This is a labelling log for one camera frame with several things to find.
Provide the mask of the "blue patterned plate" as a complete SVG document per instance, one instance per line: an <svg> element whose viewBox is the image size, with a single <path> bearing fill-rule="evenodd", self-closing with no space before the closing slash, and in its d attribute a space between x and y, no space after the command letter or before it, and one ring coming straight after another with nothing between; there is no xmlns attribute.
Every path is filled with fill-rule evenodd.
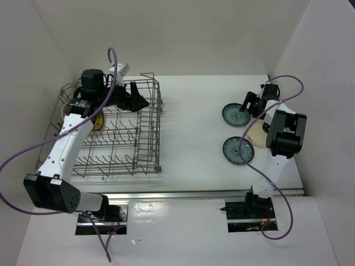
<svg viewBox="0 0 355 266"><path fill-rule="evenodd" d="M250 122L251 115L249 111L247 109L245 111L240 111L241 107L241 104L230 103L223 108L222 118L228 125L233 127L244 127Z"/></svg>
<svg viewBox="0 0 355 266"><path fill-rule="evenodd" d="M239 136L228 138L222 146L222 153L230 163L238 166L250 163L255 156L253 145L248 140L241 141Z"/></svg>

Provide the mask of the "yellow patterned plate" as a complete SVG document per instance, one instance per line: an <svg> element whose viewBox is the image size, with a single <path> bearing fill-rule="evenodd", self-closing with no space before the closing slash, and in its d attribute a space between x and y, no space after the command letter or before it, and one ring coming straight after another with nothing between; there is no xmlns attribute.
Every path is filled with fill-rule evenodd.
<svg viewBox="0 0 355 266"><path fill-rule="evenodd" d="M104 127L104 124L105 124L105 118L104 118L104 114L101 112L97 115L95 119L95 123L92 128L92 131L100 131Z"/></svg>

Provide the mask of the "cream plate with characters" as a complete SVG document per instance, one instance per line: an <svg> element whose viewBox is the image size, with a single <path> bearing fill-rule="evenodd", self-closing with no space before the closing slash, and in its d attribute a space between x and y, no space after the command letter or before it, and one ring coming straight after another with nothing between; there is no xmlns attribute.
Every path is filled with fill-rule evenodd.
<svg viewBox="0 0 355 266"><path fill-rule="evenodd" d="M61 115L62 115L62 119L64 120L64 117L66 116L66 109L67 109L67 106L68 106L68 103L65 103L63 106L62 106L62 109L61 109Z"/></svg>

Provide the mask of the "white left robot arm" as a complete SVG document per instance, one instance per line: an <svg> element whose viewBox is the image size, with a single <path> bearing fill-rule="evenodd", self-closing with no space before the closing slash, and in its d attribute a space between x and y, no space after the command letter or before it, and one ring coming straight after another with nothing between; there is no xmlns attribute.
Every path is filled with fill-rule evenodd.
<svg viewBox="0 0 355 266"><path fill-rule="evenodd" d="M107 196L82 192L70 181L78 153L102 108L115 105L137 112L149 106L135 82L130 83L131 91L126 91L124 76L128 71L127 65L119 64L118 70L110 69L109 75L99 69L82 72L81 86L65 108L59 138L36 174L28 174L24 179L35 207L64 213L86 211L100 222L114 211Z"/></svg>

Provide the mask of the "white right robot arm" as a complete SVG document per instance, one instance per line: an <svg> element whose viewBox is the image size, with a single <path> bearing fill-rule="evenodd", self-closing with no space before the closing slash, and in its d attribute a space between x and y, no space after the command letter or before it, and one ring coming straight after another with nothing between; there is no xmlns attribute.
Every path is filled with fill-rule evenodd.
<svg viewBox="0 0 355 266"><path fill-rule="evenodd" d="M263 119L270 126L265 141L266 162L262 170L252 168L261 177L251 186L242 205L244 214L250 218L269 208L281 171L303 145L307 116L289 109L279 95L276 84L263 84L258 94L251 91L246 94L240 108L256 119L252 124Z"/></svg>

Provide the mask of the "aluminium rail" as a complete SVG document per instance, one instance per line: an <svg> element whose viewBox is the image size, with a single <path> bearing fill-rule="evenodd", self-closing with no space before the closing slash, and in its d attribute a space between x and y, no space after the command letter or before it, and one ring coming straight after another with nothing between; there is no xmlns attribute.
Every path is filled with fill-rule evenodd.
<svg viewBox="0 0 355 266"><path fill-rule="evenodd" d="M218 200L244 198L248 190L106 193L111 201Z"/></svg>

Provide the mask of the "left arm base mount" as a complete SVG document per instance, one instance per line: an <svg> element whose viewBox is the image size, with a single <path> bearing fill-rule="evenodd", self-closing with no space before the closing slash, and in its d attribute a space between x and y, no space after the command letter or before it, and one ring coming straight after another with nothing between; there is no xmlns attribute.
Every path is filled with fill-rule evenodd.
<svg viewBox="0 0 355 266"><path fill-rule="evenodd" d="M126 234L129 210L128 203L119 202L119 204L110 207L110 211L105 215L91 211L88 211L88 215L95 223L100 234L109 235L111 232L117 235ZM95 234L96 232L90 219L80 213L77 219L75 235L90 236Z"/></svg>

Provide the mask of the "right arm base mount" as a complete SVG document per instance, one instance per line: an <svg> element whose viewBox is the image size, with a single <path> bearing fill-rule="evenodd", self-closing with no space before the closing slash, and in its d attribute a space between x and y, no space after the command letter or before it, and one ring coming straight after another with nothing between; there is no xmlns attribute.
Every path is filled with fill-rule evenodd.
<svg viewBox="0 0 355 266"><path fill-rule="evenodd" d="M226 214L229 233L259 232L264 225L266 226L265 231L278 230L273 206L265 211L249 214L245 210L243 202L225 202L220 211Z"/></svg>

